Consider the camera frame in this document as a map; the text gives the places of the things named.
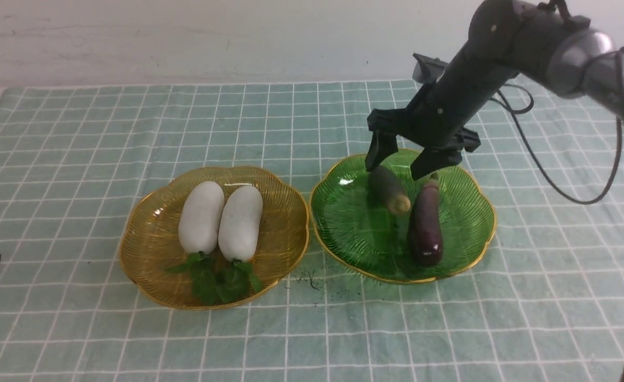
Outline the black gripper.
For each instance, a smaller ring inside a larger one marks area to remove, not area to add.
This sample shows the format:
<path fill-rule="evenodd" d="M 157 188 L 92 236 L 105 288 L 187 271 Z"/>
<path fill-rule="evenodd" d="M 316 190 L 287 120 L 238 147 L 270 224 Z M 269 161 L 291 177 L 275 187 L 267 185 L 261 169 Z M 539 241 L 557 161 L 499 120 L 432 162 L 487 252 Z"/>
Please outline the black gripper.
<path fill-rule="evenodd" d="M 406 107 L 373 109 L 367 117 L 372 133 L 365 168 L 372 172 L 398 152 L 397 137 L 424 150 L 410 165 L 413 181 L 462 161 L 461 150 L 481 145 L 478 133 L 465 127 L 482 107 L 482 86 L 440 80 L 423 84 Z"/>

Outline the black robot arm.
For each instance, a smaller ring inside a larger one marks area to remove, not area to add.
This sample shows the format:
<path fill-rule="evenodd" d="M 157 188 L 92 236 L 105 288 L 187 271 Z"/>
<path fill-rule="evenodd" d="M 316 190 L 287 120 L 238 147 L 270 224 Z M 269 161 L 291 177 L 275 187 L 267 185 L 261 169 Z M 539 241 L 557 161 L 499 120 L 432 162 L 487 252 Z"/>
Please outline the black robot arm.
<path fill-rule="evenodd" d="M 460 164 L 463 151 L 480 145 L 466 124 L 518 75 L 560 98 L 588 96 L 622 118 L 624 59 L 620 75 L 618 52 L 607 34 L 571 15 L 563 1 L 484 1 L 450 62 L 414 54 L 413 78 L 421 88 L 406 107 L 375 109 L 367 117 L 373 136 L 365 167 L 372 171 L 397 153 L 397 137 L 421 146 L 410 166 L 415 180 Z"/>

